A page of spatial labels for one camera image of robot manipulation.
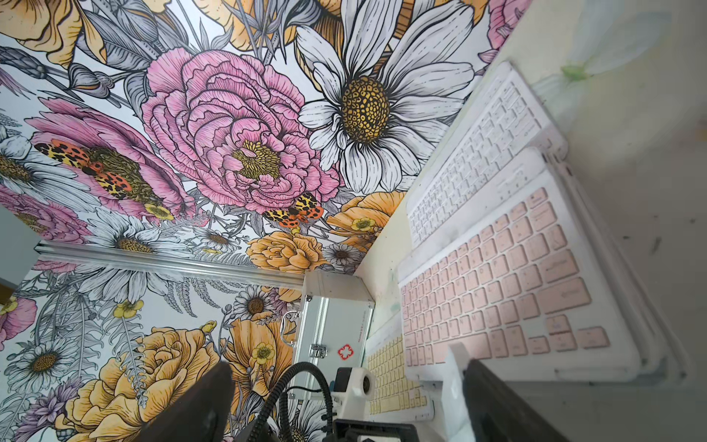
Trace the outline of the pink keyboard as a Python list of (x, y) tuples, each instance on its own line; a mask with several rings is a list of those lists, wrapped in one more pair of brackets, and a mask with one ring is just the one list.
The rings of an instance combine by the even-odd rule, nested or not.
[(642, 365), (567, 189), (535, 147), (469, 199), (436, 186), (410, 211), (398, 268), (403, 363), (441, 381), (449, 349), (505, 381), (628, 382)]

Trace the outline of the yellow keyboard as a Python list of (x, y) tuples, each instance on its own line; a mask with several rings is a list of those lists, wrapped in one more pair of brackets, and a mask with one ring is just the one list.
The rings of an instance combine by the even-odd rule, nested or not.
[(433, 400), (405, 375), (407, 357), (399, 316), (389, 319), (366, 340), (364, 368), (375, 377), (374, 398), (366, 414), (374, 422), (411, 424), (432, 421)]

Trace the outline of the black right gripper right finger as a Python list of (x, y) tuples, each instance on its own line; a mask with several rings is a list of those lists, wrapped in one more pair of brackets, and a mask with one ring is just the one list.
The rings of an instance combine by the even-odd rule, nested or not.
[(463, 393), (477, 441), (569, 441), (482, 361), (469, 361)]

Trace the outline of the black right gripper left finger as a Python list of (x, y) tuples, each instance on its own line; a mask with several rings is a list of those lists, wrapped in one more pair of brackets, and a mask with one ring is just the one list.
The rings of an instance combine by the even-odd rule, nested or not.
[(142, 429), (136, 441), (222, 441), (234, 390), (229, 364), (217, 363)]

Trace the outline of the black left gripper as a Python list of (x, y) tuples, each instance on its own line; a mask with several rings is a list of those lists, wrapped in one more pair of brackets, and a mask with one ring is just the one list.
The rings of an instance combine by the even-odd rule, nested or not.
[(417, 429), (412, 424), (379, 423), (350, 419), (333, 421), (331, 441), (372, 441), (373, 437), (393, 441), (418, 442)]

